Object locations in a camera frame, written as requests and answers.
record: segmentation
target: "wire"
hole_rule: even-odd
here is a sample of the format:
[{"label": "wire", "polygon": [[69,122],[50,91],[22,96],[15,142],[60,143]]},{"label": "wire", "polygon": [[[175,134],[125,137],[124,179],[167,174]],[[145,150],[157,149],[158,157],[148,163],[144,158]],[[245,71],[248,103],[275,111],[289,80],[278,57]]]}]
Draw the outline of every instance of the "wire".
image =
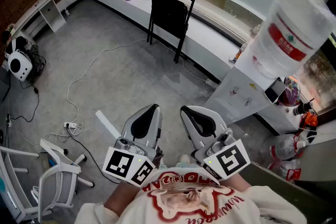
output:
[{"label": "wire", "polygon": [[103,174],[103,172],[100,170],[100,168],[99,168],[97,162],[96,162],[95,159],[93,158],[93,155],[91,154],[91,152],[90,152],[90,151],[89,151],[89,150],[88,150],[82,143],[80,143],[78,140],[76,140],[76,139],[74,139],[74,138],[72,137],[72,134],[69,133],[68,127],[67,127],[67,132],[68,132],[68,134],[70,135],[70,137],[71,137],[73,140],[75,140],[77,143],[81,144],[81,146],[82,146],[83,148],[85,148],[85,150],[90,154],[92,160],[94,161],[94,163],[95,163],[95,165],[97,166],[97,168],[98,168],[99,172],[101,173],[101,175],[102,175],[103,177],[105,177],[107,180],[111,181],[112,183],[119,184],[119,182],[114,182],[113,180],[109,179],[106,175]]},{"label": "wire", "polygon": [[133,41],[132,43],[127,44],[127,45],[121,45],[121,46],[115,47],[115,48],[113,48],[113,49],[106,49],[106,50],[103,50],[101,53],[98,54],[97,57],[95,57],[95,59],[92,61],[92,63],[91,63],[91,64],[88,66],[88,68],[85,70],[84,74],[83,74],[79,79],[77,79],[77,80],[75,80],[75,81],[73,81],[72,83],[69,84],[69,86],[68,86],[67,100],[68,100],[68,102],[69,102],[70,104],[73,104],[73,105],[76,107],[77,111],[78,111],[77,118],[76,118],[73,122],[75,122],[76,120],[78,120],[80,112],[79,112],[79,108],[78,108],[78,106],[77,106],[75,103],[73,103],[73,102],[71,102],[71,101],[69,100],[69,89],[70,89],[70,86],[71,86],[72,84],[76,83],[77,81],[81,80],[81,79],[85,76],[85,74],[86,74],[86,72],[88,71],[88,69],[93,65],[93,63],[98,59],[98,57],[99,57],[100,55],[102,55],[105,51],[115,50],[115,49],[118,49],[118,48],[121,48],[121,47],[126,47],[126,46],[129,46],[129,45],[132,45],[132,44],[135,43],[135,42],[142,41],[142,40],[146,40],[146,39],[139,39],[139,40]]},{"label": "wire", "polygon": [[[273,119],[273,118],[270,118],[270,117],[267,117],[267,116],[264,116],[264,115],[260,115],[259,113],[255,113],[255,114],[257,114],[257,115],[259,115],[259,116],[261,116],[261,117],[263,117],[263,118],[267,118],[267,119],[270,119],[270,120],[272,120],[272,121],[274,121],[275,123],[278,123],[279,125],[281,125],[281,126],[287,126],[287,127],[291,127],[291,128],[293,128],[293,126],[291,126],[291,125],[288,125],[288,124],[284,124],[284,123],[282,123],[282,122],[279,122],[279,121],[277,121],[277,120],[275,120],[275,119]],[[315,132],[315,133],[320,133],[320,134],[331,134],[331,133],[322,133],[322,132],[319,132],[319,131],[314,131],[314,130],[308,130],[308,129],[305,129],[305,128],[301,128],[301,127],[295,127],[296,129],[301,129],[301,130],[306,130],[306,131],[309,131],[309,132]]]},{"label": "wire", "polygon": [[45,65],[47,64],[47,60],[46,60],[46,58],[44,58],[43,56],[41,56],[41,55],[39,55],[39,54],[35,54],[35,53],[33,53],[33,52],[27,52],[27,54],[32,54],[32,55],[36,55],[36,56],[38,56],[38,57],[41,57],[41,58],[43,58],[44,61],[46,62]]},{"label": "wire", "polygon": [[[59,134],[59,131],[62,130],[62,128],[63,128],[63,125],[62,125],[62,127],[58,130],[58,132],[57,132],[56,134],[55,134],[55,133],[48,133],[48,134],[44,137],[44,139],[48,138],[48,137],[51,136],[51,135],[54,135],[54,136],[55,136],[55,142],[54,142],[54,144],[57,142],[57,139],[59,139],[61,142],[64,143],[64,142],[69,138],[69,135],[68,135],[68,134],[67,134],[67,135],[64,135],[64,129],[63,129],[63,134]],[[77,136],[77,135],[79,135],[79,134],[83,131],[83,129],[84,129],[84,124],[83,124],[82,122],[80,122],[80,123],[77,125],[77,127],[75,128],[75,130],[74,130],[73,132],[71,131],[71,128],[69,128],[69,131],[70,131],[70,133],[71,133],[73,136]]]},{"label": "wire", "polygon": [[[168,50],[171,50],[172,52],[174,52],[171,48],[169,48],[169,47],[167,47],[165,44],[163,44],[162,42],[160,42],[163,46],[165,46]],[[185,68],[185,66],[184,66],[184,60],[183,60],[183,58],[181,57],[181,55],[179,56],[181,59],[182,59],[182,63],[183,63],[183,68],[185,69],[185,71],[187,71],[190,75],[192,75],[194,78],[196,78],[196,79],[198,79],[198,80],[202,80],[202,81],[204,81],[204,82],[206,82],[206,80],[204,80],[204,79],[201,79],[201,78],[199,78],[199,77],[197,77],[197,76],[195,76],[194,74],[192,74],[189,70],[187,70],[186,68]]]},{"label": "wire", "polygon": [[24,89],[24,90],[27,89],[27,88],[29,88],[29,87],[34,87],[34,85],[31,84],[31,85],[23,88],[21,81],[20,81],[20,85],[21,85],[21,88]]},{"label": "wire", "polygon": [[9,134],[8,134],[8,124],[6,123],[6,136],[5,136],[5,147],[6,147],[6,140],[8,136],[8,148],[9,148]]},{"label": "wire", "polygon": [[14,121],[14,120],[17,120],[17,119],[19,119],[19,118],[23,118],[26,122],[31,122],[31,121],[33,120],[34,116],[35,116],[35,111],[36,111],[36,109],[37,109],[39,103],[40,103],[40,98],[39,98],[39,94],[38,94],[38,92],[37,92],[37,105],[36,105],[36,107],[35,107],[35,110],[34,110],[34,113],[33,113],[33,117],[32,117],[30,120],[27,120],[27,119],[26,119],[25,117],[23,117],[23,116],[19,116],[19,117],[16,117],[16,118],[10,117],[10,118],[11,118],[13,121]]},{"label": "wire", "polygon": [[13,123],[14,123],[14,127],[15,127],[15,129],[19,132],[19,134],[20,135],[22,135],[22,137],[24,138],[24,140],[26,140],[27,142],[29,142],[32,146],[35,146],[35,145],[39,145],[40,143],[36,143],[36,144],[33,144],[31,141],[29,141],[20,131],[19,131],[19,129],[16,127],[16,125],[15,125],[15,121],[13,121]]}]

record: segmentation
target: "black folding chair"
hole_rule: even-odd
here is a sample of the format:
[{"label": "black folding chair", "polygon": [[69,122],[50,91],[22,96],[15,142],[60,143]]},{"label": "black folding chair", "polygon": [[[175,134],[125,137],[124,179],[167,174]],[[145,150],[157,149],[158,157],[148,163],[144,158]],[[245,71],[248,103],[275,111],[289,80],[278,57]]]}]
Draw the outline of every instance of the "black folding chair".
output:
[{"label": "black folding chair", "polygon": [[191,0],[188,11],[187,6],[178,0],[152,0],[152,12],[149,21],[147,42],[152,44],[154,24],[163,28],[170,34],[180,39],[174,61],[177,63],[183,46],[185,34],[188,30],[188,21],[195,0]]}]

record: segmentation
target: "concrete floor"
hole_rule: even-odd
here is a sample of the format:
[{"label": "concrete floor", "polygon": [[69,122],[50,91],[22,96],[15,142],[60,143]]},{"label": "concrete floor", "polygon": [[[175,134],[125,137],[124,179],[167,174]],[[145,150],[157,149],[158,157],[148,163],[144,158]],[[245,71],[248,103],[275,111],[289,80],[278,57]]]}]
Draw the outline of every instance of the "concrete floor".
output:
[{"label": "concrete floor", "polygon": [[[40,138],[57,132],[64,122],[76,118],[76,108],[67,102],[68,85],[82,76],[102,50],[146,39],[142,30],[92,0],[82,1],[70,13],[64,27],[56,33],[50,30],[37,40],[40,54],[48,61],[35,83],[39,90],[39,106],[32,122],[18,119],[17,129],[14,126],[9,128],[10,147],[13,149],[30,152],[41,150],[39,145],[26,142],[17,130],[33,144],[38,144]],[[156,40],[151,46],[145,40],[138,41],[128,47],[103,53],[83,79],[70,87],[69,99],[80,109],[77,122],[85,125],[77,139],[91,151],[100,168],[108,147],[114,144],[114,138],[96,117],[97,110],[101,110],[121,132],[132,114],[146,105],[157,103],[163,111],[159,146],[165,155],[165,164],[173,166],[181,154],[194,150],[180,120],[180,107],[185,104],[203,105],[213,89],[189,74],[181,60],[175,64],[173,58],[174,53]],[[199,78],[207,78],[187,61],[185,68]],[[23,90],[19,81],[13,79],[11,93],[0,106],[2,130],[6,130],[5,116],[9,103],[12,117],[23,115],[30,119],[37,104],[37,95],[32,88]],[[237,138],[243,138],[250,158],[258,161],[258,147],[271,133],[254,117],[243,119],[231,127]],[[55,141],[54,136],[48,139]],[[78,195],[73,199],[74,207],[54,210],[51,217],[60,224],[68,224],[74,222],[82,204],[105,201],[116,185],[99,174],[89,155],[72,139],[65,143],[57,140],[56,144],[68,149],[70,159],[74,160],[82,153],[88,156],[87,162],[82,164],[81,177],[96,185],[89,188],[79,184]],[[41,162],[16,156],[12,157],[12,161],[16,167],[30,170],[29,174],[19,174],[18,177],[29,200],[35,205],[30,190],[33,185],[38,185],[43,173]]]}]

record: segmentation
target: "white speaker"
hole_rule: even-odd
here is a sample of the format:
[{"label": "white speaker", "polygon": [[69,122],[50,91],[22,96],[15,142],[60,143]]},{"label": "white speaker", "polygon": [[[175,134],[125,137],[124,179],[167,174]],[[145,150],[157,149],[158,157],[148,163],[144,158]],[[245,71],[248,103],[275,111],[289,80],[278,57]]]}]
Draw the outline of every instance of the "white speaker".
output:
[{"label": "white speaker", "polygon": [[8,66],[12,74],[19,80],[25,81],[33,65],[23,52],[15,51],[8,58]]}]

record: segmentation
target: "power strip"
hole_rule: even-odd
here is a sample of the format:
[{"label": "power strip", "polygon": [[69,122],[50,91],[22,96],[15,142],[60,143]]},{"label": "power strip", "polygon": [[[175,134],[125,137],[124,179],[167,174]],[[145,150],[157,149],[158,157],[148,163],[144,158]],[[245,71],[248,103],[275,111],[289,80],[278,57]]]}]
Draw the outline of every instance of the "power strip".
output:
[{"label": "power strip", "polygon": [[64,127],[69,127],[69,128],[77,128],[77,123],[75,122],[65,122]]}]

